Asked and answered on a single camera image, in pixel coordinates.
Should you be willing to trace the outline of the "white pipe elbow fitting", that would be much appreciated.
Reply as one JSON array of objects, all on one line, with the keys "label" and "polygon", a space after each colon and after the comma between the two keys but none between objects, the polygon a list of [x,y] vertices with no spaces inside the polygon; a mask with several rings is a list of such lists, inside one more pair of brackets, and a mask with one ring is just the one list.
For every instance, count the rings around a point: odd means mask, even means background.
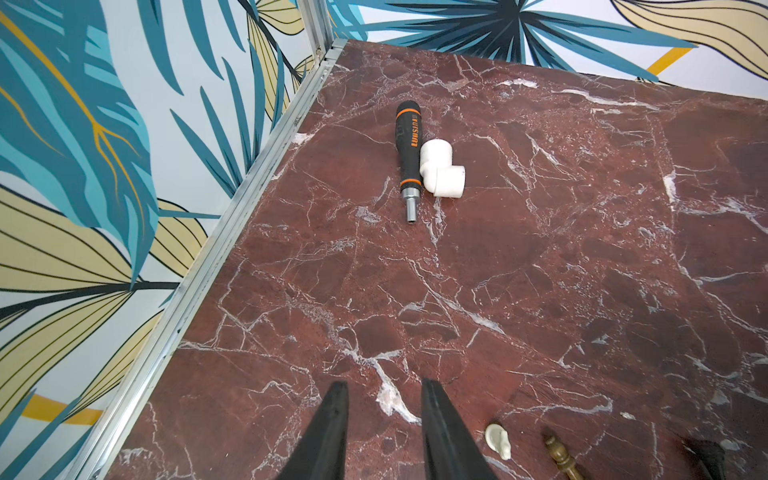
[{"label": "white pipe elbow fitting", "polygon": [[453,164],[453,147],[448,141],[432,139],[422,145],[419,172],[424,188],[434,197],[462,197],[466,170]]}]

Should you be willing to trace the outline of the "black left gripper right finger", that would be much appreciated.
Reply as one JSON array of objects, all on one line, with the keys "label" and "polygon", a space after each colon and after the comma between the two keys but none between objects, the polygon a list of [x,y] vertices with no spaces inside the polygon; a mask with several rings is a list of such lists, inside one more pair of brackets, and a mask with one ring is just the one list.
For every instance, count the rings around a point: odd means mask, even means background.
[{"label": "black left gripper right finger", "polygon": [[497,479],[437,380],[422,379],[421,405],[427,479]]}]

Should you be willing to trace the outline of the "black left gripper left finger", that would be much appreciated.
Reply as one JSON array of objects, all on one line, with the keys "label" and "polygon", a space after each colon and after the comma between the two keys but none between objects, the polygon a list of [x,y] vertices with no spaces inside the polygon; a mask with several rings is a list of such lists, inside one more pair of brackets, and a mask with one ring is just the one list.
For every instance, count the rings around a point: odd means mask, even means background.
[{"label": "black left gripper left finger", "polygon": [[333,382],[277,479],[343,479],[348,413],[347,383]]}]

